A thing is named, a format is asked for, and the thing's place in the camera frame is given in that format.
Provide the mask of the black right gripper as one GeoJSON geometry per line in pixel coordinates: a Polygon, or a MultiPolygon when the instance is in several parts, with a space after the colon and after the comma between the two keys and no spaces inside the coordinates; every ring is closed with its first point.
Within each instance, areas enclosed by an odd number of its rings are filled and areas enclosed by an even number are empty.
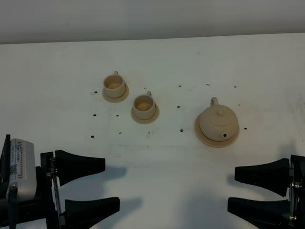
{"type": "Polygon", "coordinates": [[[228,198],[227,211],[259,229],[305,228],[305,157],[291,155],[272,163],[236,167],[236,181],[265,188],[289,201],[228,198]]]}

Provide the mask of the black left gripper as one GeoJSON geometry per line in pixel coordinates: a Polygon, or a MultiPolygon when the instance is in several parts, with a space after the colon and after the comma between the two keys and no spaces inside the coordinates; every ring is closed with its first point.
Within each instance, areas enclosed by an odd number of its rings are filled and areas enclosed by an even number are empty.
{"type": "Polygon", "coordinates": [[[49,229],[90,229],[100,221],[120,211],[118,197],[91,201],[65,200],[61,210],[57,177],[60,186],[81,177],[105,171],[105,159],[74,155],[63,150],[42,153],[42,163],[36,167],[35,197],[17,200],[17,189],[9,184],[10,135],[6,135],[0,155],[0,226],[10,229],[20,223],[45,219],[49,229]]]}

